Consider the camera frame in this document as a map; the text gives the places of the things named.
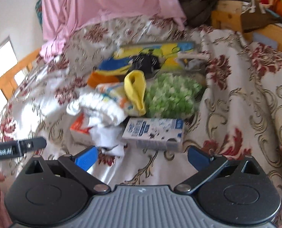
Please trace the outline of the yellow striped sock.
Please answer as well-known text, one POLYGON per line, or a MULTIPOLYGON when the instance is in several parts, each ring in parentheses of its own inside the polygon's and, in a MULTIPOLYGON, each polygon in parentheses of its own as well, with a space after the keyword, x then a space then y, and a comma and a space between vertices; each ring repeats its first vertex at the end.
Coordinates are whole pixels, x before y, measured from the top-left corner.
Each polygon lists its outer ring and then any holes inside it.
POLYGON ((106 94, 122 108, 128 116, 144 116, 146 80, 144 72, 133 70, 127 74, 123 82, 102 83, 95 90, 106 94))

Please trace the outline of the white perforated sock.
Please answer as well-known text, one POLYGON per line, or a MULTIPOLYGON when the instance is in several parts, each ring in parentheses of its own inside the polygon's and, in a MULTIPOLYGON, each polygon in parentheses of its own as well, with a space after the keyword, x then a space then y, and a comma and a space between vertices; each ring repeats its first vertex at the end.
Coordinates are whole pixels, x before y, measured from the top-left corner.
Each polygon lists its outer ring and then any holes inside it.
POLYGON ((179 52, 176 57, 176 62, 185 70, 197 70, 209 60, 208 55, 193 52, 179 52))

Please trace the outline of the orange white medicine box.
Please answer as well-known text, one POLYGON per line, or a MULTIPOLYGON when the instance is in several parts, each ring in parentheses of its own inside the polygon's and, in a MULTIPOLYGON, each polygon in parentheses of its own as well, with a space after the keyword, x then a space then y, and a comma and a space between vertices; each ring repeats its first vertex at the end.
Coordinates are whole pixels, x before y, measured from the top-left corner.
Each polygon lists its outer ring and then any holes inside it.
POLYGON ((89 127, 86 122, 84 113, 79 114, 70 126, 70 132, 74 142, 85 146, 93 146, 94 141, 90 134, 91 129, 92 127, 89 127))

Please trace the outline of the blue white milk carton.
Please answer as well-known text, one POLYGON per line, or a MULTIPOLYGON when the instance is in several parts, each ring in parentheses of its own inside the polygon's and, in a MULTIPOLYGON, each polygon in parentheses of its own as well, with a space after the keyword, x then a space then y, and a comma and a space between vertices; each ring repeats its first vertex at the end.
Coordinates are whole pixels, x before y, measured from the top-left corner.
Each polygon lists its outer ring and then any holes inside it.
POLYGON ((137 148, 182 152, 184 125, 181 119, 130 118, 122 138, 137 148))

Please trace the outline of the floral bedspread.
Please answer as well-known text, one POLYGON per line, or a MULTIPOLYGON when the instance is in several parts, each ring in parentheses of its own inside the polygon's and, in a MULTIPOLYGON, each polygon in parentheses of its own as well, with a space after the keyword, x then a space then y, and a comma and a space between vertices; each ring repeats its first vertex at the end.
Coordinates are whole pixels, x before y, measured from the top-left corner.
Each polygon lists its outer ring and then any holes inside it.
MULTIPOLYGON (((37 61, 0 113, 0 142, 44 136, 45 159, 75 154, 73 117, 67 104, 86 86, 91 71, 119 45, 153 41, 194 41, 210 56, 207 87, 195 117, 185 125, 184 149, 191 146, 231 159, 252 155, 282 201, 282 53, 241 34, 208 26, 179 31, 163 19, 113 19, 77 31, 57 60, 37 61)), ((276 216, 282 225, 282 204, 276 216)))

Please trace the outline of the wooden railing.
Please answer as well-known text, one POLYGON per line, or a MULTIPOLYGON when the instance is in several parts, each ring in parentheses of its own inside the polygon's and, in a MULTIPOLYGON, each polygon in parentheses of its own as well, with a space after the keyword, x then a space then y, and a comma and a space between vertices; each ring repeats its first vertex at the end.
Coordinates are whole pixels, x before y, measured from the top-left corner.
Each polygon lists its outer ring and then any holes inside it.
POLYGON ((27 69, 27 73, 30 73, 39 57, 39 52, 40 48, 31 52, 0 77, 0 91, 7 101, 14 95, 19 86, 15 81, 15 75, 24 69, 27 69))

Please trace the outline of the glass bowl green stars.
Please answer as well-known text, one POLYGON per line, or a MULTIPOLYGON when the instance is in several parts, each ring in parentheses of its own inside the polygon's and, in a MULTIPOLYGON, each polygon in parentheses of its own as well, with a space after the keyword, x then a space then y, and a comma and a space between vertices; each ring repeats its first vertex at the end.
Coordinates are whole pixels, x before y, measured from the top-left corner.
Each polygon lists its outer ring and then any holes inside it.
POLYGON ((194 76, 160 74, 146 87, 146 116, 189 119, 196 113, 204 90, 194 76))

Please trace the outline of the orange plastic cup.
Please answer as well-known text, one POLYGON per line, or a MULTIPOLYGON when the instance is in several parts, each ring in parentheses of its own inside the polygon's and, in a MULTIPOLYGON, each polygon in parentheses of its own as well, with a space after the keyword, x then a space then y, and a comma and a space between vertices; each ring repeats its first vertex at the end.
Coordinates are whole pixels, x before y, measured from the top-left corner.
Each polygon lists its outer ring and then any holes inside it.
POLYGON ((116 76, 105 76, 97 72, 92 72, 87 80, 87 84, 95 89, 99 84, 119 83, 120 80, 116 76))

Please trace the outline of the colourful cartoon tray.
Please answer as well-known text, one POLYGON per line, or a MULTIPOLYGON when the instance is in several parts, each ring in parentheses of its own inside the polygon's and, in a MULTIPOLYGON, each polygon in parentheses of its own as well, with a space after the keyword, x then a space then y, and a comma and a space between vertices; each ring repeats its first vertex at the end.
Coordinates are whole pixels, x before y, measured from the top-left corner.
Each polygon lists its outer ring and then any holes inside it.
POLYGON ((176 62, 179 52, 201 53, 192 41, 125 45, 119 47, 110 58, 103 60, 96 72, 106 76, 125 75, 129 72, 131 57, 140 53, 157 56, 161 63, 159 72, 199 71, 206 64, 202 64, 197 70, 185 70, 176 62))

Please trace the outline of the black sock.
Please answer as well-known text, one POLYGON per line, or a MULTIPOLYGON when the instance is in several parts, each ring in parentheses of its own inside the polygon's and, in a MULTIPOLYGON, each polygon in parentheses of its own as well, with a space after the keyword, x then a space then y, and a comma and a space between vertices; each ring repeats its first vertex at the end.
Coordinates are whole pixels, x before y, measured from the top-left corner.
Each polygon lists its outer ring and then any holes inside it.
POLYGON ((146 78, 152 78, 161 69, 161 63, 157 56, 151 54, 140 53, 132 56, 130 61, 129 72, 140 70, 146 78))

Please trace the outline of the brown fabric with letters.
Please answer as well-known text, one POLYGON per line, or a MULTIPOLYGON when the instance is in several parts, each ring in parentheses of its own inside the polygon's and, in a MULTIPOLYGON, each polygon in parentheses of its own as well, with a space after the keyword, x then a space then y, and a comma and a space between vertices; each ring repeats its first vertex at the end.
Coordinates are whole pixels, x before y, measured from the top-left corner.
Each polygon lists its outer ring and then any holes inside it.
POLYGON ((243 32, 254 31, 280 22, 279 18, 267 11, 258 0, 252 0, 245 7, 240 15, 240 20, 243 32))

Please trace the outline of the pink sheet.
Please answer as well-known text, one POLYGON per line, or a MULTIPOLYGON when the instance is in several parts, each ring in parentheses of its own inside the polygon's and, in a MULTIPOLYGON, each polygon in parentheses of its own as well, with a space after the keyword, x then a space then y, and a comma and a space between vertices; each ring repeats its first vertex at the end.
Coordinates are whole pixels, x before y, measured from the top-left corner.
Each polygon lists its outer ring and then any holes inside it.
POLYGON ((181 28, 186 21, 179 0, 42 0, 40 55, 52 60, 63 52, 70 36, 86 25, 139 15, 173 19, 181 28))

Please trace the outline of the wooden bed frame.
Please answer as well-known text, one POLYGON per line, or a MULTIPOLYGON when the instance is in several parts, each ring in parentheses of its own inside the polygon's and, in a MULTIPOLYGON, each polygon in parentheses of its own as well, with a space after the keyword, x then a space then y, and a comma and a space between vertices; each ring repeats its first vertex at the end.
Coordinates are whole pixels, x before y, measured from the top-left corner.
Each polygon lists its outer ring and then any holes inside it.
POLYGON ((211 13, 212 26, 240 32, 248 42, 282 51, 282 22, 257 1, 220 0, 211 13))

